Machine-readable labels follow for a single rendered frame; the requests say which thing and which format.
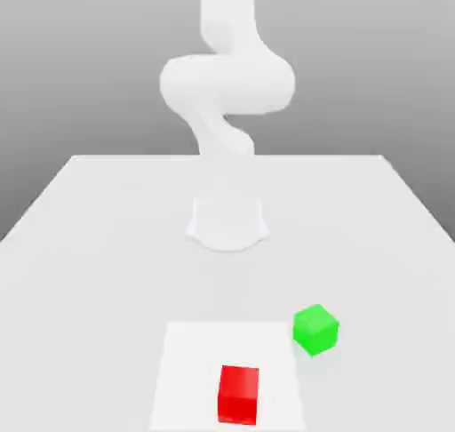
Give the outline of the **small green cube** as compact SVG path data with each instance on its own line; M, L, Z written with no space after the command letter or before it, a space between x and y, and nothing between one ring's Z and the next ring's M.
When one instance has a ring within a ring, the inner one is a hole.
M294 314L292 337L310 356L333 348L338 340L339 320L321 304Z

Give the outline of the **small red cube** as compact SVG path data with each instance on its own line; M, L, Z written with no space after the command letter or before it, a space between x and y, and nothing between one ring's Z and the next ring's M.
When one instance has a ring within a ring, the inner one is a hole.
M255 426L258 417L259 369L222 365L217 398L221 423Z

